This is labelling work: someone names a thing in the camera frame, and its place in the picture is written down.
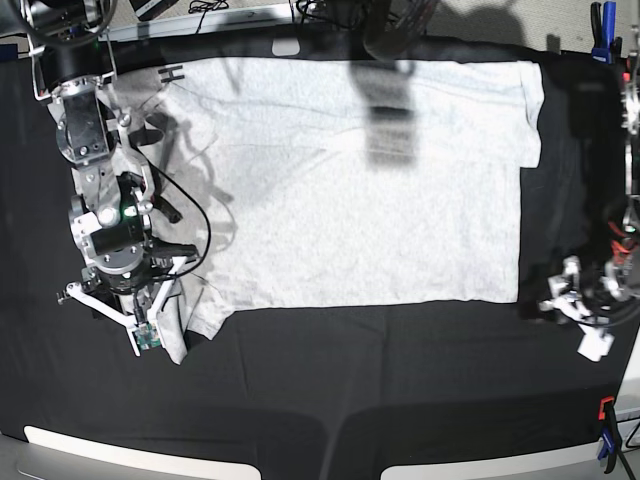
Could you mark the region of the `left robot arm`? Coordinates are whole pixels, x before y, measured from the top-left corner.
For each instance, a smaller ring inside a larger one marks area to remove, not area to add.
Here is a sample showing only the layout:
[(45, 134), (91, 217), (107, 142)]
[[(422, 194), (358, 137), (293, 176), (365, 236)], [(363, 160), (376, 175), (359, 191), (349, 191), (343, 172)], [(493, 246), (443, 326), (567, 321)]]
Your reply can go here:
[(538, 303), (558, 324), (607, 331), (639, 315), (639, 51), (629, 53), (621, 76), (621, 113), (612, 124), (624, 132), (624, 150), (600, 156), (589, 208), (596, 236), (563, 260), (548, 278), (550, 297)]

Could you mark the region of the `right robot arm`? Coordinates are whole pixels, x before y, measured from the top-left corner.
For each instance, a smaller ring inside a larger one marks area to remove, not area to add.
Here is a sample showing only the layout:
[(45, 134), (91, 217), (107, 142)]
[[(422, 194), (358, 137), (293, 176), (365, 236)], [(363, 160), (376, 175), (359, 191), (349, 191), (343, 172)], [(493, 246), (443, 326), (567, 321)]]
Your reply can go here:
[(185, 275), (180, 256), (199, 264), (196, 246), (152, 234), (151, 214), (181, 213), (162, 195), (163, 173), (132, 143), (133, 116), (105, 93), (118, 71), (108, 38), (114, 1), (11, 1), (6, 11), (29, 43), (34, 94), (62, 107), (57, 142), (77, 173), (70, 225), (86, 263), (79, 289), (138, 305), (158, 285)]

